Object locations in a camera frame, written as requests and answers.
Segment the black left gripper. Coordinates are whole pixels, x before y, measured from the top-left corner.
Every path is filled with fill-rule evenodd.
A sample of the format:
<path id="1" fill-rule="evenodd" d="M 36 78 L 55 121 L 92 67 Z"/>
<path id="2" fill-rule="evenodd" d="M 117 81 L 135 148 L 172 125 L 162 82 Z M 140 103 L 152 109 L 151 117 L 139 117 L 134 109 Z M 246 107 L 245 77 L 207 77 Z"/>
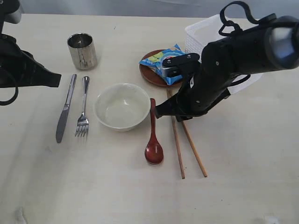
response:
<path id="1" fill-rule="evenodd" d="M 33 55 L 21 50 L 16 39 L 0 35 L 0 86 L 48 86 L 57 88 L 61 75 L 47 70 Z"/>

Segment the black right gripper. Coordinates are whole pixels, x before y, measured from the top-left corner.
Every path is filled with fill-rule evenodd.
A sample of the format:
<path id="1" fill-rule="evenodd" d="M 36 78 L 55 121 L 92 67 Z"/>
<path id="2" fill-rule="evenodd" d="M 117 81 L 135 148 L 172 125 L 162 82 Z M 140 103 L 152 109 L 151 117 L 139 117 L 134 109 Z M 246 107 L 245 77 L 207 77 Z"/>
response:
<path id="1" fill-rule="evenodd" d="M 179 121 L 200 117 L 218 104 L 230 85 L 230 76 L 219 71 L 207 72 L 196 53 L 164 59 L 164 67 L 175 67 L 183 76 L 178 92 L 155 107 L 155 116 L 176 116 Z"/>

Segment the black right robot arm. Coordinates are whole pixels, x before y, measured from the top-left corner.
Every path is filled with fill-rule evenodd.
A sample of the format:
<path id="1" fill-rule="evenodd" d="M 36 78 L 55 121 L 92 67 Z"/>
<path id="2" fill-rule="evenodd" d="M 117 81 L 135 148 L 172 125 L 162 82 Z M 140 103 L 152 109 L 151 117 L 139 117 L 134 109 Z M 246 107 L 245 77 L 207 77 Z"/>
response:
<path id="1" fill-rule="evenodd" d="M 201 54 L 163 61 L 183 76 L 179 91 L 155 107 L 155 116 L 178 121 L 200 117 L 230 96 L 229 87 L 257 73 L 292 70 L 299 65 L 299 21 L 282 16 L 210 42 Z"/>

